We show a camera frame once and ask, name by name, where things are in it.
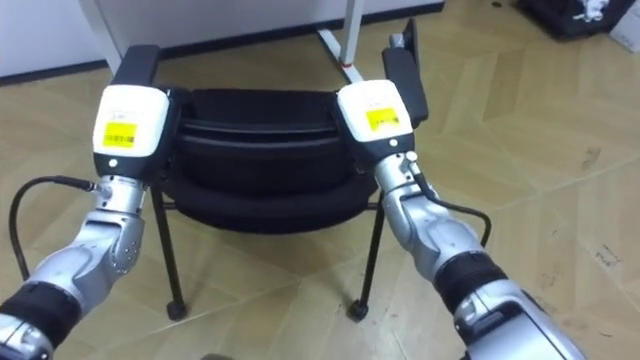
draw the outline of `parquet floor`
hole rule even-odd
[[[418,18],[431,118],[420,161],[451,201],[490,213],[494,259],[591,359],[640,346],[640,56],[606,35],[556,43],[509,6],[447,0]],[[404,26],[366,27],[357,65],[383,76],[380,51]],[[0,88],[0,219],[26,180],[94,178],[90,133],[106,70]],[[160,82],[188,87],[337,89],[315,36],[166,61]],[[373,214],[297,236],[227,233],[170,215],[190,318],[173,324],[150,202],[143,256],[58,359],[458,359],[440,299],[385,232],[371,312],[344,316],[364,271]],[[92,200],[43,186],[25,199],[32,265],[70,241]],[[0,221],[7,238],[5,220]],[[0,244],[0,295],[19,285]]]

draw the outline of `chair backrest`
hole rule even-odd
[[[330,116],[331,92],[192,93],[165,192],[185,215],[254,233],[332,226],[367,207],[377,186],[357,173]]]

